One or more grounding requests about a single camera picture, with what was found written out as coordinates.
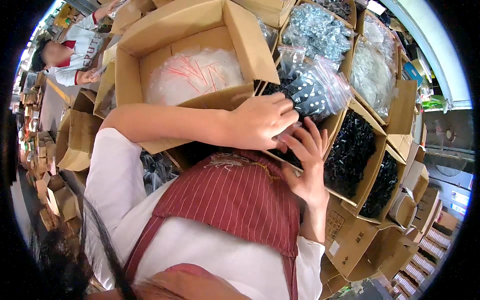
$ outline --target red striped apron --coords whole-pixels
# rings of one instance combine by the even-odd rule
[[[177,216],[277,250],[283,258],[290,299],[298,299],[298,198],[271,158],[254,151],[233,152],[211,155],[168,187],[125,264],[127,279],[133,282],[142,255],[163,221]]]

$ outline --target person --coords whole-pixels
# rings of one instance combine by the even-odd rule
[[[64,41],[42,39],[32,58],[35,72],[54,69],[59,84],[65,86],[97,82],[97,56],[105,50],[108,34],[93,31],[98,21],[116,9],[120,0],[113,0],[93,14],[72,25]]]
[[[296,126],[298,119],[282,93],[251,97],[233,111],[114,109],[96,135],[86,181],[80,252],[88,263],[75,256],[67,264],[59,252],[73,256],[57,236],[40,247],[42,270],[57,274],[50,282],[72,299],[86,286],[80,270],[91,265],[107,290],[89,294],[92,300],[317,300],[329,200],[327,133],[309,118],[305,128]],[[137,143],[165,137],[223,151],[146,196]],[[257,151],[272,148],[291,149],[304,172],[298,176]]]

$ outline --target hand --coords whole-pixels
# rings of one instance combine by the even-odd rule
[[[120,0],[113,0],[111,1],[110,3],[107,4],[107,6],[105,6],[105,11],[106,11],[106,14],[111,14],[112,12],[114,12],[116,10],[116,6],[117,4],[120,2]]]
[[[94,12],[95,18],[97,20],[100,20],[101,18],[105,17],[106,15],[111,14],[112,12],[114,12],[117,9],[116,6],[119,2],[120,2],[120,0],[113,0],[109,3],[107,3],[106,6],[100,7],[99,9],[97,9]]]
[[[279,141],[273,137],[298,118],[292,101],[282,93],[251,97],[227,115],[224,145],[251,150],[276,148]]]
[[[98,68],[93,68],[91,70],[86,71],[84,74],[85,82],[95,83],[98,80],[100,80],[100,78],[102,77],[102,74],[98,74],[95,76],[96,71],[98,71]]]
[[[324,156],[327,150],[327,130],[318,131],[313,121],[305,118],[308,131],[297,128],[293,135],[283,134],[280,139],[292,149],[295,156],[300,160],[303,173],[297,177],[294,169],[288,163],[283,164],[285,179],[298,197],[305,200],[309,207],[325,208],[329,194],[324,186]]]

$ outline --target clear plastic bag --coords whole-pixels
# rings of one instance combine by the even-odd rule
[[[390,103],[395,97],[395,70],[388,63],[391,58],[361,37],[355,48],[350,84],[382,117],[388,116]]]
[[[280,77],[292,78],[295,69],[303,66],[306,50],[305,47],[278,46],[281,66],[281,70],[279,71]]]
[[[323,7],[303,3],[292,9],[290,21],[282,41],[285,45],[305,47],[305,55],[314,59],[315,55],[340,63],[353,43],[348,37],[352,30],[335,19]]]
[[[130,0],[120,0],[114,7],[114,11],[110,14],[108,14],[108,16],[112,19],[115,19],[115,16],[117,15],[117,12],[122,8],[124,7],[125,5],[127,5],[128,3],[130,2]],[[105,7],[109,5],[109,3],[105,3],[102,5],[102,7]]]
[[[152,71],[145,102],[178,105],[243,83],[234,52],[204,49],[194,53],[179,53]]]
[[[395,53],[396,41],[390,30],[385,27],[380,20],[365,15],[363,25],[363,36],[385,56],[385,63],[396,73],[397,65],[393,57]]]
[[[276,38],[278,37],[278,30],[273,27],[270,27],[262,22],[260,18],[258,19],[258,24],[260,25],[260,29],[264,34],[265,42],[267,42],[268,48],[271,50],[275,47]]]
[[[313,0],[329,11],[333,12],[340,18],[348,21],[348,18],[352,14],[352,8],[350,7],[350,2],[348,0]]]
[[[287,89],[296,91],[292,100],[301,116],[321,120],[346,108],[353,97],[343,76],[336,74],[332,62],[317,56],[312,66],[294,80]]]
[[[172,161],[163,153],[150,155],[142,151],[140,160],[145,171],[144,186],[147,196],[180,174]]]

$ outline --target white long-sleeve shirt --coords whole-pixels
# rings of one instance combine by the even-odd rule
[[[77,84],[79,71],[87,71],[103,45],[108,34],[99,34],[92,29],[97,27],[97,20],[91,14],[72,25],[63,45],[73,49],[74,53],[55,67],[55,76],[59,84],[65,86]]]
[[[98,211],[121,262],[140,237],[158,200],[171,180],[146,196],[140,161],[141,148],[114,128],[95,138],[85,197]],[[299,299],[318,300],[322,293],[320,259],[325,247],[297,237]],[[95,261],[95,275],[106,289],[115,282],[94,226],[87,226],[87,256]],[[195,264],[221,277],[252,300],[289,300],[281,255],[272,248],[245,241],[197,221],[169,217],[145,251],[135,283],[181,264]]]

